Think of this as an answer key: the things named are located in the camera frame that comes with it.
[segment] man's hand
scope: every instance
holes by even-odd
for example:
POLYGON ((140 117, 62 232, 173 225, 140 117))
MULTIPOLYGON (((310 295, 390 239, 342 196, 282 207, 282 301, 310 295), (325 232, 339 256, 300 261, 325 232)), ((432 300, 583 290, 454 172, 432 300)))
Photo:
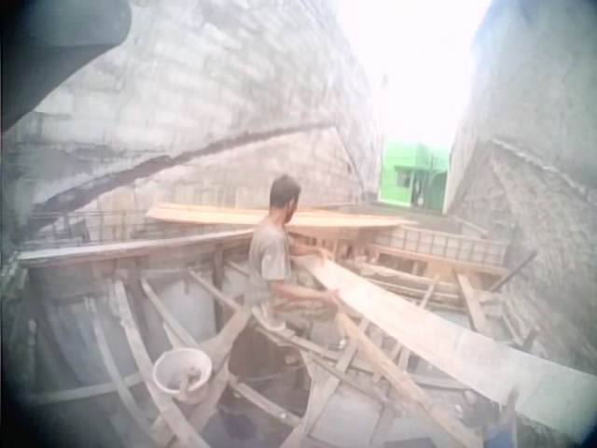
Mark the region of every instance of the man's hand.
POLYGON ((328 289, 322 293, 322 301, 332 303, 335 306, 340 306, 339 289, 328 289))
POLYGON ((317 256, 321 259, 322 264, 326 262, 327 259, 330 261, 334 260, 334 254, 332 254, 329 250, 324 249, 323 247, 317 247, 317 256))

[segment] crack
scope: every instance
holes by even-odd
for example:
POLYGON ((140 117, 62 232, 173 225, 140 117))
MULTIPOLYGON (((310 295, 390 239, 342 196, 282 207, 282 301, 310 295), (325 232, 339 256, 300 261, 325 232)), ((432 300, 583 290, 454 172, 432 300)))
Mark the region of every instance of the crack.
POLYGON ((175 157, 166 155, 158 156, 148 161, 141 162, 129 170, 92 179, 67 191, 58 193, 43 203, 37 204, 34 207, 34 214, 52 214, 55 216, 48 217, 48 219, 36 219, 35 224, 32 224, 32 227, 28 229, 28 233, 31 234, 39 231, 59 219, 62 215, 74 212, 87 205, 103 193, 124 185, 129 185, 137 179, 149 177, 162 170, 172 168, 193 159, 209 156, 251 143, 264 142, 283 135, 335 127, 336 126, 331 122, 316 122, 274 129, 263 133, 243 133, 232 138, 218 140, 205 147, 190 150, 175 157))

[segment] railing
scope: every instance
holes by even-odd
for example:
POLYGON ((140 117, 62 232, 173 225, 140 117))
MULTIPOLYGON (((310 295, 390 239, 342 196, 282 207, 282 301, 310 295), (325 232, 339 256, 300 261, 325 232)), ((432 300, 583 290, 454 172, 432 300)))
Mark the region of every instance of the railing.
POLYGON ((504 265, 507 250, 507 244, 502 242, 412 227, 378 231, 371 242, 409 252, 493 266, 504 265))

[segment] green building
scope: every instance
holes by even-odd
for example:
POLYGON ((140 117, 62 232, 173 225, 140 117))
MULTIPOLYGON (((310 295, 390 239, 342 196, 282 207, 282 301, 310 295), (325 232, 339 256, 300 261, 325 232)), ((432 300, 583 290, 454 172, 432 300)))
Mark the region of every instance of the green building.
POLYGON ((450 151, 419 142, 385 142, 380 200, 441 211, 450 151))

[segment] curved wooden board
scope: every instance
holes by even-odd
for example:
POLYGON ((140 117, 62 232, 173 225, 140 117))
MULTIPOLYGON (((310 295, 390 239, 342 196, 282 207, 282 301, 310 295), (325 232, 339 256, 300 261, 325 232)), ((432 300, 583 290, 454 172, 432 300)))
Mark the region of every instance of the curved wooden board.
POLYGON ((411 352, 481 395, 506 404, 513 387, 517 411, 582 441, 597 417, 597 377, 496 343, 376 287, 332 261, 295 262, 344 303, 411 352))
POLYGON ((181 446, 187 448, 209 448, 209 445, 199 434, 197 434, 173 400, 161 393, 158 390, 158 387, 153 383, 153 363, 146 351, 143 339, 141 339, 139 329, 132 319, 131 307, 127 299, 124 285, 120 280, 117 280, 115 283, 115 291, 118 301, 118 310, 120 311, 120 318, 122 319, 122 326, 127 334, 132 355, 139 366, 139 372, 143 376, 147 390, 156 403, 156 407, 160 411, 160 414, 166 422, 168 422, 168 425, 170 425, 174 434, 176 434, 181 441, 181 446))
POLYGON ((102 324, 100 323, 96 314, 93 316, 93 330, 95 331, 95 336, 100 348, 100 354, 104 360, 105 368, 108 371, 110 378, 112 378, 114 385, 116 386, 116 390, 120 396, 120 399, 122 400, 122 403, 124 404, 125 408, 127 408, 127 411, 129 411, 134 421, 137 422, 139 428, 141 428, 143 431, 149 446, 158 446, 158 440, 154 439, 153 435, 151 434, 151 426, 149 425, 149 422, 144 416, 143 411, 141 411, 141 408, 139 408, 137 402, 134 400, 131 391, 120 376, 116 361, 112 357, 112 353, 108 347, 108 341, 105 338, 104 329, 102 328, 102 324))

